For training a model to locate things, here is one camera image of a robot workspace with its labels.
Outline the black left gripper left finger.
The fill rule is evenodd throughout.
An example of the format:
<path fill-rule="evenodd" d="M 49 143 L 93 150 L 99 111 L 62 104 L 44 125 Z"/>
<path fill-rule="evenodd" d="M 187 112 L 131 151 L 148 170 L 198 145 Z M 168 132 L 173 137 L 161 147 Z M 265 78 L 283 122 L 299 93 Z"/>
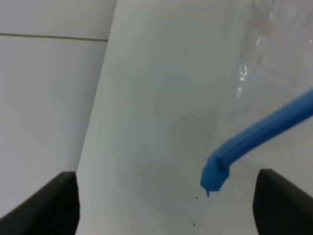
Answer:
<path fill-rule="evenodd" d="M 61 172 L 0 219 L 2 235 L 74 235 L 80 220 L 76 173 Z"/>

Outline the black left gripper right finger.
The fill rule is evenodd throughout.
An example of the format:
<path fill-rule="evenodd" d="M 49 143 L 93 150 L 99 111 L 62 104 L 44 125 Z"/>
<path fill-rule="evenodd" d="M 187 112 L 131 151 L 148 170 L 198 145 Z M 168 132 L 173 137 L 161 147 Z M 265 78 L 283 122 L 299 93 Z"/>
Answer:
<path fill-rule="evenodd" d="M 313 233 L 313 198 L 272 169 L 259 171 L 252 209 L 260 235 Z"/>

